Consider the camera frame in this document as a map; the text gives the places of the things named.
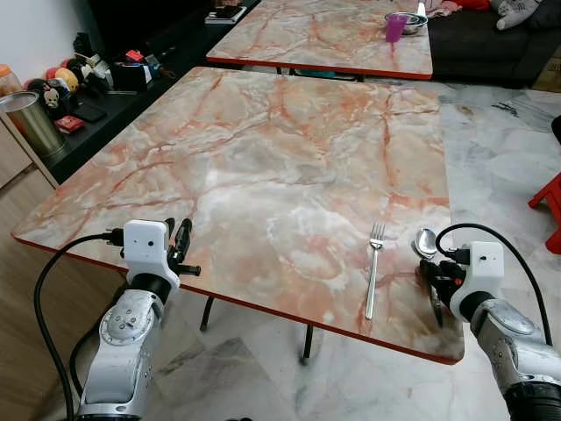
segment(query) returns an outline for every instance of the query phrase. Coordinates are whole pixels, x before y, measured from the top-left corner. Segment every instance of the silver fork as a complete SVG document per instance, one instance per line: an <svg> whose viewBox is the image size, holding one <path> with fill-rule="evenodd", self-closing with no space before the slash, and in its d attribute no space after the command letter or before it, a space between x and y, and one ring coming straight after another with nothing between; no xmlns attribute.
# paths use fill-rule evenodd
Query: silver fork
<svg viewBox="0 0 561 421"><path fill-rule="evenodd" d="M376 269L378 267L378 252L384 246L384 231L386 225L375 223L370 231L370 246L374 250L372 265L370 266L370 282L368 283L368 297L366 298L365 318L372 320L374 311L374 289L376 287Z"/></svg>

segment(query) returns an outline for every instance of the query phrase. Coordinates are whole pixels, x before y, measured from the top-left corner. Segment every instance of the gray sofa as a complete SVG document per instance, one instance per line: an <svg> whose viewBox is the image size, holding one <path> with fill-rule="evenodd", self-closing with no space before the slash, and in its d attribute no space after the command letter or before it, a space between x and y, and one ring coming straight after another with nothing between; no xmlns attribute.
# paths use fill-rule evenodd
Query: gray sofa
<svg viewBox="0 0 561 421"><path fill-rule="evenodd" d="M543 0L524 23L499 31L494 11L460 11L429 22L435 79L531 85L561 44L561 0Z"/></svg>

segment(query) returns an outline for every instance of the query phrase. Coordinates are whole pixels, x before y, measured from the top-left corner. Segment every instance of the marble tabletop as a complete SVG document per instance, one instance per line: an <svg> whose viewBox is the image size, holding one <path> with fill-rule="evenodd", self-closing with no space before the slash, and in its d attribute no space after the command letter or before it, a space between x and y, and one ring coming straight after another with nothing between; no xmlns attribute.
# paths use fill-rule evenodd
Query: marble tabletop
<svg viewBox="0 0 561 421"><path fill-rule="evenodd" d="M182 287L443 363L415 277L415 231L450 224L437 96L413 88L195 68L40 204L13 236L59 249L132 218L190 217ZM374 221L387 224L364 318ZM123 267L104 242L73 253Z"/></svg>
<svg viewBox="0 0 561 421"><path fill-rule="evenodd" d="M417 0L262 0L208 61L430 79L428 30L387 43L384 16Z"/></svg>

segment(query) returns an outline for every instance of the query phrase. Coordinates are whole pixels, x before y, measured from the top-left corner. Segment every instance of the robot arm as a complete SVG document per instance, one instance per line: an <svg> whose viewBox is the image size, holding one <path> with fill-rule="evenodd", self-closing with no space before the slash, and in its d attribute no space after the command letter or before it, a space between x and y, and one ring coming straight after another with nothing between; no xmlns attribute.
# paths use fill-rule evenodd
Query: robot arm
<svg viewBox="0 0 561 421"><path fill-rule="evenodd" d="M452 261L421 260L422 278L454 317L470 323L511 419L561 419L561 357L528 318L495 298L503 276L501 245L474 241L465 254L465 270Z"/></svg>
<svg viewBox="0 0 561 421"><path fill-rule="evenodd" d="M132 220L124 226L124 259L131 284L100 324L100 346L84 386L78 419L139 420L146 412L152 357L160 341L160 323L168 296L179 288L178 274L199 275L183 266L191 221L178 229L168 249L162 222Z"/></svg>

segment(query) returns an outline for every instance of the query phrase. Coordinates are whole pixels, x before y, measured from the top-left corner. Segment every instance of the tiled floor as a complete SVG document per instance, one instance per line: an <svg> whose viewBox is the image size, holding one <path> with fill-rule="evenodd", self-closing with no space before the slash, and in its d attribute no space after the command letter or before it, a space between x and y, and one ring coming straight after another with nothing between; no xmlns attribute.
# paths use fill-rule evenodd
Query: tiled floor
<svg viewBox="0 0 561 421"><path fill-rule="evenodd" d="M561 114L561 95L383 82L438 92L453 222L492 226L521 250L542 286L561 349L561 256L543 244L555 224L547 207L526 204L561 167L561 145L549 126ZM454 239L460 245L489 237L468 230ZM536 299L510 254L501 292L539 322ZM181 291L168 308L147 420L508 419L467 325L465 357L451 367L318 330L302 366L305 326L215 301L209 329L200 333L204 303L204 296Z"/></svg>

